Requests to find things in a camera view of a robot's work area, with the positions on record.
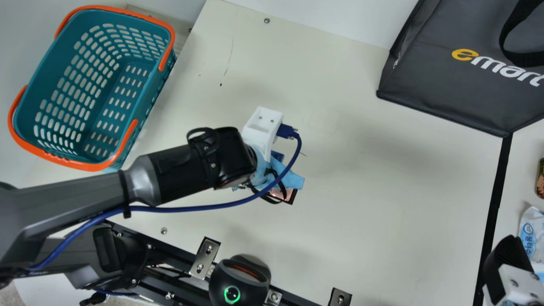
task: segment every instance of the metal bracket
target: metal bracket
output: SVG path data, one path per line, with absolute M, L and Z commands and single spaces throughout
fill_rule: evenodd
M 267 299 L 264 304 L 268 306 L 279 306 L 281 302 L 282 294 L 272 289 L 268 290 Z
M 351 303 L 351 294 L 337 288 L 333 288 L 329 306 L 349 306 Z
M 199 251 L 196 253 L 195 262 L 193 263 L 189 274 L 204 280 L 209 269 L 212 267 L 219 246 L 221 246 L 220 242 L 204 237 L 204 240 L 202 240 L 202 243 L 200 244 Z

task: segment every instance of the teal plastic basket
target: teal plastic basket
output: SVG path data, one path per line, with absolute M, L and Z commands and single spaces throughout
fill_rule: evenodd
M 120 169 L 176 61 L 174 38 L 131 11 L 72 11 L 11 107 L 11 135 L 64 166 Z

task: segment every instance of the bag strap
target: bag strap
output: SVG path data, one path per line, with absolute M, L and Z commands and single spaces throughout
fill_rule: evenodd
M 504 49 L 504 42 L 506 41 L 508 34 L 510 34 L 518 24 L 527 19 L 527 17 L 529 17 L 529 15 L 531 15 L 531 13 L 543 2 L 544 0 L 519 0 L 500 32 L 500 49 L 503 51 L 504 56 L 518 67 L 528 68 L 544 65 L 544 51 L 518 53 Z

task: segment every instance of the wire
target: wire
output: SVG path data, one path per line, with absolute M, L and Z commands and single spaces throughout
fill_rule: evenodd
M 98 288 L 93 288 L 94 291 L 98 292 L 98 293 L 102 293 L 104 295 L 111 295 L 111 296 L 131 296 L 131 295 L 138 295 L 136 293 L 122 293 L 122 292 L 113 292 L 113 291 L 109 291 L 109 290 L 104 290 L 104 289 L 98 289 Z
M 262 189 L 261 191 L 259 191 L 258 193 L 254 194 L 254 195 L 252 195 L 250 197 L 247 197 L 247 198 L 244 198 L 244 199 L 241 199 L 241 200 L 228 202 L 228 203 L 214 204 L 214 205 L 202 205 L 202 206 L 187 206 L 187 207 L 173 207 L 173 208 L 160 208 L 160 207 L 148 207 L 148 206 L 129 206 L 130 211 L 161 212 L 161 213 L 165 213 L 165 212 L 168 213 L 168 212 L 206 211 L 206 210 L 214 210 L 214 209 L 223 209 L 223 208 L 234 207 L 234 206 L 238 206 L 238 205 L 245 204 L 247 202 L 253 201 L 253 200 L 257 199 L 257 198 L 260 198 L 262 195 L 265 195 L 270 189 L 272 189 L 274 186 L 276 186 L 283 179 L 283 177 L 287 175 L 287 173 L 291 170 L 291 167 L 295 163 L 296 158 L 299 156 L 300 149 L 302 148 L 302 139 L 300 139 L 300 135 L 298 133 L 294 132 L 294 131 L 293 131 L 293 137 L 296 139 L 296 142 L 297 142 L 296 150 L 295 150 L 295 153 L 294 153 L 293 157 L 291 158 L 291 160 L 289 161 L 289 163 L 287 164 L 287 166 L 283 170 L 283 172 L 280 173 L 278 175 L 278 177 L 272 183 L 270 183 L 266 188 Z M 68 245 L 70 245 L 70 243 L 72 241 L 74 241 L 77 237 L 79 237 L 81 234 L 83 234 L 86 230 L 88 230 L 89 228 L 91 228 L 91 227 L 93 227 L 93 226 L 95 226 L 97 224 L 102 223 L 104 220 L 106 220 L 109 217 L 112 217 L 114 215 L 117 215 L 117 214 L 120 214 L 120 213 L 123 213 L 123 212 L 124 212 L 124 209 L 114 209 L 114 210 L 104 212 L 101 215 L 87 221 L 80 228 L 78 228 L 77 230 L 75 230 L 71 234 L 69 234 L 68 237 L 66 237 L 55 248 L 55 250 L 53 250 L 53 252 L 51 252 L 51 254 L 49 254 L 44 260 L 42 260 L 42 262 L 40 262 L 40 263 L 38 263 L 36 265 L 33 265 L 31 267 L 28 267 L 27 270 L 30 270 L 30 271 L 43 270 L 47 265 L 49 265 L 53 260 L 55 260 L 60 255 L 60 253 L 62 253 L 64 251 L 64 249 L 66 249 L 66 247 L 68 247 Z

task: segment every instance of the emart logo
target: emart logo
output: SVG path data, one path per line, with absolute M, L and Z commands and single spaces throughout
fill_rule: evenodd
M 500 60 L 495 60 L 487 56 L 480 56 L 478 52 L 469 49 L 457 49 L 452 52 L 452 56 L 453 58 L 464 62 L 470 60 L 471 64 L 480 66 L 480 68 L 484 70 L 487 70 L 487 68 L 494 65 L 491 69 L 494 73 L 499 72 L 500 75 L 504 77 L 516 78 L 520 82 L 528 80 L 529 84 L 535 87 L 540 86 L 539 82 L 544 79 L 543 75 L 537 74 L 536 72 L 530 72 L 516 66 L 507 66 L 506 63 L 503 63 Z

